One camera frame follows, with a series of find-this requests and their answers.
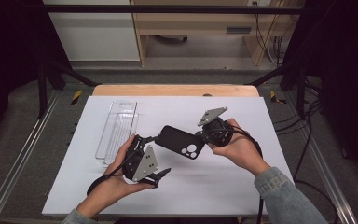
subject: black smartphone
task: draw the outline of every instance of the black smartphone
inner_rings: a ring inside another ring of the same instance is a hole
[[[205,146],[200,136],[168,125],[161,130],[155,143],[191,160],[195,160]]]

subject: person's left hand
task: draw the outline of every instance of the person's left hand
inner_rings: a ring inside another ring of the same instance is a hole
[[[115,161],[109,165],[104,172],[104,175],[108,175],[113,172],[124,161],[127,149],[134,140],[134,137],[135,135],[133,134],[118,150]],[[128,184],[124,180],[122,174],[122,169],[119,169],[117,171],[118,176],[112,176],[95,187],[89,196],[77,206],[77,212],[85,217],[93,218],[106,207],[116,203],[121,198],[124,198],[129,194],[144,189],[152,189],[154,187],[153,185],[145,183]]]

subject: hand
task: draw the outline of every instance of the hand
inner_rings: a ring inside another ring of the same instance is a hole
[[[229,119],[228,124],[234,127],[240,127],[235,119]],[[231,141],[225,147],[217,147],[209,144],[213,154],[227,157],[236,165],[258,176],[270,168],[270,166],[258,154],[255,145],[244,135],[234,133]]]
[[[126,156],[127,149],[131,142],[134,140],[135,135],[132,135],[118,150],[115,161],[107,167],[104,175],[108,175],[113,172],[123,161]],[[89,196],[80,203],[76,210],[85,217],[93,218],[103,211],[106,207],[116,203],[125,196],[144,190],[152,189],[154,186],[137,183],[128,184],[122,176],[122,169],[117,171],[119,176],[112,176],[99,184]]]

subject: person's right hand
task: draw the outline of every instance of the person's right hand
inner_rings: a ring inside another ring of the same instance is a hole
[[[235,119],[227,121],[231,126],[239,127]],[[234,133],[231,141],[225,147],[217,147],[209,144],[213,154],[227,157],[236,165],[251,172],[254,176],[258,176],[262,172],[270,168],[270,166],[258,154],[255,145],[244,135]]]

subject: forearm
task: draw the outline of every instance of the forearm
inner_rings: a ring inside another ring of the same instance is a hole
[[[327,223],[312,202],[278,168],[255,179],[272,223]]]

